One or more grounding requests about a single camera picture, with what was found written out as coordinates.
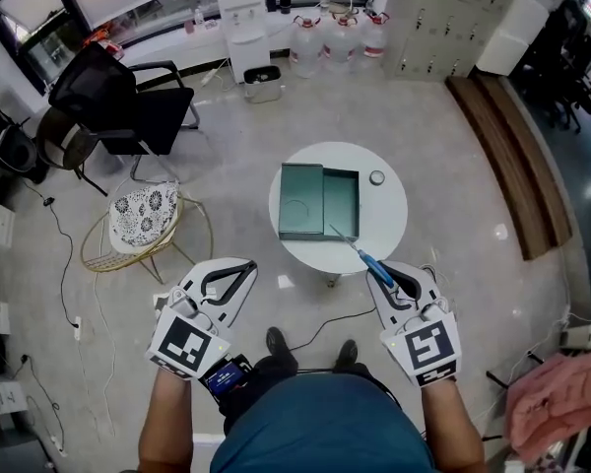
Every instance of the white robotic gripper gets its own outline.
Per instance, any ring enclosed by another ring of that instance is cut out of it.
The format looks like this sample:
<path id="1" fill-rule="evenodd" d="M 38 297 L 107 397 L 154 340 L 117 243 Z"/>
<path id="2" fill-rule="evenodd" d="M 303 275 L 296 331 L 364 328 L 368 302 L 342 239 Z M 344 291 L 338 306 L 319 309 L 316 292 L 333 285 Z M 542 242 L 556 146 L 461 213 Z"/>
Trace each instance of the white robotic gripper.
<path id="1" fill-rule="evenodd" d="M 383 345 L 418 387 L 458 373 L 462 349 L 455 316 L 429 273 L 405 263 L 380 263 L 394 289 L 369 271 L 366 279 L 383 323 Z"/>
<path id="2" fill-rule="evenodd" d="M 228 353 L 230 326 L 257 276 L 249 259 L 195 265 L 170 290 L 145 357 L 185 380 L 204 376 Z"/>

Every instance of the power outlet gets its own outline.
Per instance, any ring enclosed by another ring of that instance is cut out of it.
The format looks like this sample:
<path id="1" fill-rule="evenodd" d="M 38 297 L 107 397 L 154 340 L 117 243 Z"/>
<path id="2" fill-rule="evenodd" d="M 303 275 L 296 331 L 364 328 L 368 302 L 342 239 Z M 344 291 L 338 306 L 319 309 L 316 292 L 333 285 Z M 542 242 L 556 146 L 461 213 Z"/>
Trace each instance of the power outlet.
<path id="1" fill-rule="evenodd" d="M 62 457 L 68 457 L 66 450 L 61 447 L 61 444 L 59 443 L 57 437 L 50 437 L 50 441 L 52 441 L 52 444 L 55 445 L 55 448 L 57 448 L 59 455 L 61 455 Z"/>
<path id="2" fill-rule="evenodd" d="M 218 70 L 213 68 L 210 72 L 208 72 L 201 80 L 200 84 L 202 88 L 206 86 L 210 81 L 213 80 L 213 77 L 217 75 Z"/>
<path id="3" fill-rule="evenodd" d="M 77 327 L 75 327 L 75 340 L 80 342 L 81 341 L 81 317 L 79 315 L 77 315 L 75 317 L 75 324 L 77 324 Z"/>

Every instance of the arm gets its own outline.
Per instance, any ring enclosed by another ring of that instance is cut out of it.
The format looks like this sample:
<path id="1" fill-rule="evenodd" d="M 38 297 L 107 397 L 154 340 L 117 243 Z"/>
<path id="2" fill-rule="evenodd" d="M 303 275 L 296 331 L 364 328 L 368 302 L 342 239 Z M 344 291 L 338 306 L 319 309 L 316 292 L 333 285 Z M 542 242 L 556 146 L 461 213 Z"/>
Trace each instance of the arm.
<path id="1" fill-rule="evenodd" d="M 139 471 L 188 473 L 193 458 L 190 382 L 158 370 L 145 427 L 140 435 Z"/>
<path id="2" fill-rule="evenodd" d="M 451 379 L 423 389 L 427 444 L 443 473 L 483 473 L 484 446 Z"/>

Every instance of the gray floor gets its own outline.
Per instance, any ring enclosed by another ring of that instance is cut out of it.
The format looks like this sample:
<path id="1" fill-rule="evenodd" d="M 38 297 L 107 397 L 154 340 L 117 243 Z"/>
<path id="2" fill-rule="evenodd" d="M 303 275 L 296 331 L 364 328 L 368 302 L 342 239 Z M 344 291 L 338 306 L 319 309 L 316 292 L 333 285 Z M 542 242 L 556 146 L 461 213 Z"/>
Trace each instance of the gray floor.
<path id="1" fill-rule="evenodd" d="M 222 93 L 218 79 L 202 89 L 196 102 L 203 133 L 180 134 L 167 158 L 185 180 L 185 190 L 206 204 L 215 227 L 216 256 L 239 255 L 259 265 L 259 278 L 234 324 L 237 346 L 255 362 L 265 355 L 264 335 L 271 325 L 281 327 L 290 343 L 299 344 L 322 321 L 372 307 L 363 273 L 328 289 L 319 274 L 294 260 L 274 235 L 267 208 L 270 183 L 291 154 L 315 142 L 353 142 L 383 157 L 403 181 L 409 220 L 391 258 L 431 263 L 441 274 L 441 290 L 458 311 L 464 352 L 459 385 L 470 414 L 479 416 L 499 394 L 484 371 L 494 370 L 507 379 L 525 350 L 545 339 L 564 312 L 559 253 L 522 261 L 491 167 L 443 85 L 388 82 L 378 73 L 362 78 L 320 75 L 304 81 L 281 65 L 287 87 L 279 101 L 248 104 L 238 89 Z M 226 71 L 223 75 L 227 86 L 230 76 Z M 187 78 L 187 84 L 198 87 L 199 80 Z M 88 161 L 89 175 L 109 191 L 128 171 L 103 148 Z M 140 173 L 162 170 L 145 159 Z M 120 193 L 136 187 L 129 181 Z M 59 300 L 68 242 L 55 230 L 39 198 L 23 187 L 11 198 L 17 213 L 13 247 L 0 253 L 0 300 L 11 306 L 10 359 L 17 366 L 14 360 L 22 353 L 33 355 L 40 380 L 61 407 L 68 457 L 54 456 L 62 471 L 135 467 L 156 372 L 143 358 L 155 323 L 152 294 L 167 286 L 157 284 L 140 266 L 98 278 L 98 295 L 117 349 L 115 376 L 107 391 L 113 433 L 102 394 L 111 369 L 111 343 L 93 294 L 94 274 L 83 268 L 78 255 L 107 200 L 64 171 L 52 172 L 39 191 L 56 198 L 62 228 L 75 240 L 65 296 L 71 316 L 84 318 L 80 351 L 87 384 Z M 507 239 L 495 235 L 500 224 L 506 226 Z M 178 233 L 181 246 L 205 257 L 205 225 L 197 213 L 185 219 Z M 96 245 L 97 240 L 88 247 L 89 254 L 96 253 Z M 189 269 L 174 251 L 157 261 L 168 285 Z M 292 287 L 279 286 L 278 278 L 284 275 Z M 376 314 L 335 322 L 296 357 L 303 367 L 328 367 L 342 343 L 355 338 L 361 361 L 393 390 L 422 429 L 420 393 L 383 349 L 380 330 Z M 541 353 L 550 351 L 552 343 L 544 344 Z M 526 361 L 518 368 L 530 365 Z M 19 379 L 41 406 L 46 425 L 58 433 L 30 371 L 24 370 Z M 193 399 L 195 433 L 219 434 L 222 418 L 208 393 L 196 386 Z M 476 420 L 480 431 L 492 416 Z M 35 427 L 47 442 L 39 416 Z M 207 471 L 209 460 L 210 449 L 198 449 L 193 470 Z"/>

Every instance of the patterned cushion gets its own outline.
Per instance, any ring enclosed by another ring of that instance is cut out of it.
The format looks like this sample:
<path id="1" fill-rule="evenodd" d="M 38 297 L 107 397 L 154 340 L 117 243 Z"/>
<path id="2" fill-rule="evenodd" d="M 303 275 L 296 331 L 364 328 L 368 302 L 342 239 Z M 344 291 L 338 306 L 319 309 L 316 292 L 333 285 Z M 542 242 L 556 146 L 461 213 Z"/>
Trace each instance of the patterned cushion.
<path id="1" fill-rule="evenodd" d="M 142 247 L 164 233 L 176 207 L 177 184 L 165 182 L 118 198 L 109 208 L 109 221 L 122 241 Z"/>

